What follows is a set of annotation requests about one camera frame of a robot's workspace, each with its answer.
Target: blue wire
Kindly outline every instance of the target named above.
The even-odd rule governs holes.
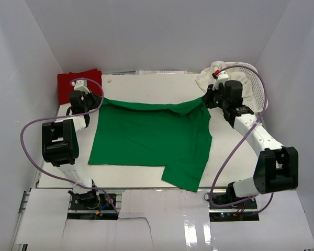
[[[107,204],[105,204],[102,208],[100,208],[99,212],[101,212],[106,206]]]

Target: gray wall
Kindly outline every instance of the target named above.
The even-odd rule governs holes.
[[[298,194],[314,237],[314,0],[293,0],[256,67],[267,82],[270,133],[299,151]]]
[[[24,190],[35,169],[19,134],[28,121],[54,115],[61,68],[24,0],[0,0],[0,251],[9,250]],[[26,143],[40,162],[40,125]]]
[[[255,64],[289,0],[26,0],[65,72]]]

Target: perforated basket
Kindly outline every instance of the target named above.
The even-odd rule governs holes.
[[[254,69],[256,72],[257,69],[253,67],[251,64],[247,63],[242,63],[242,62],[226,62],[227,66],[232,66],[232,65],[244,65],[247,66],[251,69]],[[250,98],[247,98],[247,100],[243,100],[243,104],[250,107],[253,112],[261,112],[263,111],[264,108],[264,89],[263,85],[260,81],[260,79],[250,70],[244,69],[244,68],[235,68],[237,71],[244,72],[248,79],[251,80],[252,83],[252,96]]]

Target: green cloth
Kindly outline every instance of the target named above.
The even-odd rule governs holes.
[[[212,137],[201,98],[177,105],[104,99],[88,163],[165,166],[162,180],[197,191]]]

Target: red cloth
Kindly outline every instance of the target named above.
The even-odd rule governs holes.
[[[69,103],[69,93],[74,91],[74,87],[71,85],[71,81],[75,78],[89,78],[94,81],[97,81],[100,85],[102,84],[101,79],[101,71],[98,71],[97,69],[89,70],[86,72],[79,72],[79,73],[63,73],[58,74],[57,76],[57,85],[58,85],[58,102],[60,105]],[[93,93],[96,95],[101,96],[102,92],[98,86],[96,86],[95,83],[91,81],[87,81],[87,87],[91,89]]]

